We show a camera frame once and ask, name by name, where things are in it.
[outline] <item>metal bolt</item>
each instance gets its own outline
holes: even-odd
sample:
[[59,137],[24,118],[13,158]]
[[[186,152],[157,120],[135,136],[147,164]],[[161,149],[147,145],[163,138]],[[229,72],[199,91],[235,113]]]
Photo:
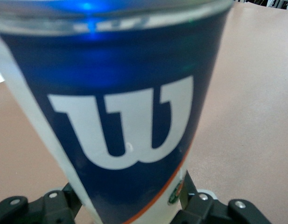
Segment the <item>metal bolt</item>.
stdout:
[[18,204],[20,201],[20,199],[14,199],[12,202],[10,202],[10,205]]
[[244,209],[246,207],[246,205],[241,201],[235,202],[235,205],[241,209]]
[[205,194],[199,194],[199,197],[203,200],[203,201],[207,201],[208,200],[208,196]]
[[51,193],[51,194],[49,195],[49,197],[50,197],[50,198],[54,198],[54,197],[56,197],[57,195],[58,195],[58,193],[54,192],[54,193]]

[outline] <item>cylindrical container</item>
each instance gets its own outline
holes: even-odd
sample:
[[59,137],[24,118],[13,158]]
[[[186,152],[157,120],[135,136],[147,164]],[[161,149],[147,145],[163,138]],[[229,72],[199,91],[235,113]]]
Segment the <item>cylindrical container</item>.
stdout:
[[167,224],[232,0],[0,1],[0,71],[97,224]]

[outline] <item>orange stripe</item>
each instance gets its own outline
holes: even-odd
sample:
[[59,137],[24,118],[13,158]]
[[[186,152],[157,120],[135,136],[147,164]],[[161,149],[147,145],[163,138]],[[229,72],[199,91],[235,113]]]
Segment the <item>orange stripe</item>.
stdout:
[[144,207],[142,208],[136,215],[134,215],[133,217],[131,217],[129,220],[125,221],[123,224],[129,224],[132,223],[133,221],[135,221],[136,219],[138,219],[141,215],[143,215],[157,200],[158,198],[160,198],[160,196],[164,193],[164,191],[168,188],[168,186],[171,184],[171,182],[173,181],[174,177],[176,176],[176,174],[178,173],[179,169],[181,168],[181,166],[183,165],[187,154],[190,151],[191,145],[192,145],[193,140],[190,143],[190,147],[187,149],[183,159],[181,160],[181,162],[179,163],[178,167],[176,168],[176,170],[174,171],[174,173],[172,174],[172,176],[169,178],[169,180],[166,182],[166,184],[162,187],[162,189],[160,190],[160,192],[158,192],[158,194]]

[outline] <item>w logo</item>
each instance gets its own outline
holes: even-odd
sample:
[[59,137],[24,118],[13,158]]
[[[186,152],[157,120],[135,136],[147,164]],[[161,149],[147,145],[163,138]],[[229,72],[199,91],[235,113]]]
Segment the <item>w logo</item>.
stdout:
[[66,113],[86,157],[105,169],[125,169],[135,163],[152,163],[170,154],[187,126],[193,98],[193,76],[161,86],[159,104],[169,103],[171,123],[165,141],[152,148],[154,89],[104,96],[106,112],[120,113],[125,152],[108,151],[95,96],[49,94],[56,112]]

